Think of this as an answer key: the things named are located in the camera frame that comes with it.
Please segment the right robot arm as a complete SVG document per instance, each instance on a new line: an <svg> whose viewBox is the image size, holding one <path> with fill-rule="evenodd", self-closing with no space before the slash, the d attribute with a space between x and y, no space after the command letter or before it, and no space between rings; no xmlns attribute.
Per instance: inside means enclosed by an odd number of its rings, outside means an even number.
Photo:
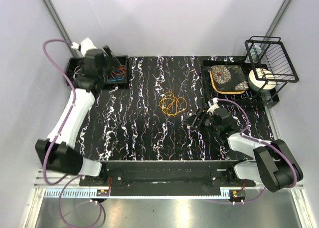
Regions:
<svg viewBox="0 0 319 228"><path fill-rule="evenodd" d="M200 108L183 119L183 123L194 129L211 131L230 150L253 158L252 161L239 161L230 168L226 180L231 186L251 180L263 183L274 193L292 188L304 178L285 141L264 141L240 133L235 119L225 108Z"/></svg>

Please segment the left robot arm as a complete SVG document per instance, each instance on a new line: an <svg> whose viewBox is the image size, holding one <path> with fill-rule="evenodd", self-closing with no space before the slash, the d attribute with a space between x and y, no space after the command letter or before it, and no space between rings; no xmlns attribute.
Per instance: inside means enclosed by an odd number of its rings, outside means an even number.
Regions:
<svg viewBox="0 0 319 228"><path fill-rule="evenodd" d="M82 55L79 73L74 80L62 73L71 88L69 100L47 138L36 142L35 150L44 171L90 176L95 185L102 186L108 179L102 163L82 157L74 148L84 118L105 88L107 77L121 64L107 45L97 48L90 38L71 43L71 48Z"/></svg>

